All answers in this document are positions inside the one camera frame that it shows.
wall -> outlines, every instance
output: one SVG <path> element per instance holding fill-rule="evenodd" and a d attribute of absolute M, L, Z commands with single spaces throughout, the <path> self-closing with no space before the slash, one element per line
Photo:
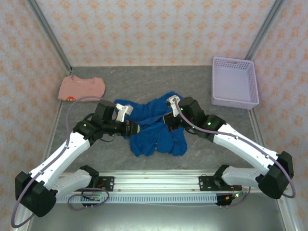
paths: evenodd
<path fill-rule="evenodd" d="M 25 0 L 1 0 L 0 34 L 0 227 L 7 231 L 14 178 L 42 161 L 66 71 Z"/>
<path fill-rule="evenodd" d="M 255 59 L 266 145 L 293 156 L 297 215 L 308 227 L 308 4 L 287 0 Z"/>
<path fill-rule="evenodd" d="M 275 0 L 38 0 L 72 66 L 244 58 Z"/>

purple basket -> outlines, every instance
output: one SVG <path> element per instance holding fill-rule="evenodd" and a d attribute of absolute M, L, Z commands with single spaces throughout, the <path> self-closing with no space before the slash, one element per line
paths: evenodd
<path fill-rule="evenodd" d="M 214 57 L 212 104 L 252 109 L 259 104 L 254 62 Z"/>

blue cloth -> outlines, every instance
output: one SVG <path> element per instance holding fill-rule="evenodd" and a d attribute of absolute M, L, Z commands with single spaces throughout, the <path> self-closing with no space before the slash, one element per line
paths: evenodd
<path fill-rule="evenodd" d="M 172 153 L 173 155 L 185 154 L 187 143 L 184 137 L 184 128 L 169 131 L 168 126 L 163 121 L 163 116 L 172 111 L 167 106 L 166 101 L 173 95 L 178 94 L 171 91 L 147 104 L 115 100 L 115 103 L 130 104 L 134 108 L 129 116 L 125 116 L 125 119 L 129 119 L 141 127 L 140 132 L 131 136 L 129 141 L 130 149 L 136 156 L 141 154 L 149 156 L 155 150 L 160 153 Z"/>

purple cable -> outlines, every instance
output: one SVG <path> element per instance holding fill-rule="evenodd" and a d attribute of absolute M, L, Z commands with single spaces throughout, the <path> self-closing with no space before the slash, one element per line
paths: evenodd
<path fill-rule="evenodd" d="M 81 190 L 97 190 L 97 191 L 101 191 L 101 192 L 107 193 L 107 198 L 106 198 L 104 201 L 102 201 L 102 202 L 100 202 L 100 203 L 98 203 L 98 204 L 96 204 L 96 205 L 93 205 L 93 206 L 92 206 L 93 208 L 98 207 L 98 206 L 104 204 L 104 203 L 109 199 L 109 197 L 110 197 L 109 192 L 108 192 L 107 190 L 105 190 L 105 189 L 100 189 L 100 188 L 81 188 Z M 92 195 L 93 195 L 93 194 L 74 194 L 74 195 L 71 195 L 71 196 L 68 198 L 68 200 L 67 200 L 67 206 L 69 207 L 69 209 L 74 210 L 74 211 L 80 211 L 80 210 L 83 210 L 83 209 L 87 209 L 87 207 L 73 208 L 69 202 L 70 202 L 70 200 L 71 200 L 73 197 L 76 197 L 76 196 L 92 196 Z"/>
<path fill-rule="evenodd" d="M 211 131 L 211 130 L 207 130 L 207 129 L 203 129 L 200 128 L 198 126 L 196 126 L 195 124 L 193 124 L 191 121 L 189 121 L 182 113 L 180 106 L 178 104 L 178 102 L 176 101 L 176 99 L 173 99 L 173 102 L 175 103 L 175 106 L 179 112 L 179 115 L 182 117 L 183 120 L 185 120 L 186 123 L 188 123 L 190 126 L 194 127 L 195 129 L 199 130 L 199 131 L 203 131 L 206 133 L 212 133 L 212 134 L 216 134 L 216 135 L 226 135 L 226 136 L 231 136 L 233 138 L 238 138 L 239 140 L 249 144 L 250 146 L 252 146 L 253 148 L 255 148 L 256 150 L 258 150 L 259 152 L 261 152 L 264 156 L 268 156 L 268 154 L 266 152 L 264 152 L 262 149 L 260 149 L 259 147 L 257 147 L 256 145 L 254 145 L 253 143 L 249 142 L 248 140 L 243 139 L 242 137 L 237 137 L 236 135 L 233 135 L 231 133 L 226 133 L 226 132 L 220 132 L 220 131 Z M 283 196 L 287 197 L 287 198 L 295 198 L 296 192 L 295 192 L 295 186 L 289 176 L 289 174 L 286 172 L 286 170 L 282 167 L 282 165 L 275 160 L 273 157 L 271 157 L 270 155 L 268 156 L 269 159 L 271 161 L 273 161 L 279 168 L 280 170 L 283 172 L 283 174 L 285 175 L 285 177 L 288 179 L 290 186 L 292 188 L 292 195 L 286 195 L 283 193 Z"/>
<path fill-rule="evenodd" d="M 66 132 L 67 132 L 67 137 L 66 137 L 66 143 L 65 143 L 65 147 L 61 150 L 61 152 L 52 160 L 50 161 L 49 164 L 47 164 L 44 168 L 41 169 L 40 173 L 36 174 L 30 181 L 29 183 L 25 186 L 24 190 L 21 192 L 21 194 L 19 195 L 16 203 L 15 203 L 15 206 L 14 206 L 14 209 L 13 209 L 13 213 L 12 213 L 12 217 L 11 217 L 11 226 L 13 228 L 19 228 L 21 226 L 23 226 L 24 224 L 26 224 L 28 221 L 30 221 L 33 217 L 34 217 L 34 214 L 32 214 L 31 216 L 29 216 L 25 221 L 23 221 L 22 223 L 20 223 L 19 225 L 16 225 L 15 224 L 15 217 L 16 217 L 16 213 L 17 213 L 17 209 L 18 209 L 18 206 L 21 202 L 21 199 L 24 197 L 25 193 L 27 192 L 27 190 L 29 189 L 29 187 L 31 186 L 31 184 L 39 177 L 40 174 L 44 173 L 44 171 L 49 168 L 55 161 L 57 161 L 61 156 L 62 154 L 65 152 L 66 150 L 66 147 L 68 147 L 69 145 L 69 140 L 70 140 L 70 128 L 69 128 L 69 123 L 68 123 L 68 116 L 73 108 L 73 106 L 81 101 L 81 100 L 84 100 L 84 99 L 88 99 L 88 98 L 95 98 L 95 99 L 100 99 L 102 100 L 103 98 L 101 97 L 98 97 L 98 96 L 85 96 L 85 97 L 81 97 L 79 99 L 77 99 L 75 102 L 72 103 L 72 105 L 69 107 L 68 111 L 67 111 L 67 114 L 66 114 L 66 117 L 65 117 L 65 125 L 66 125 Z"/>

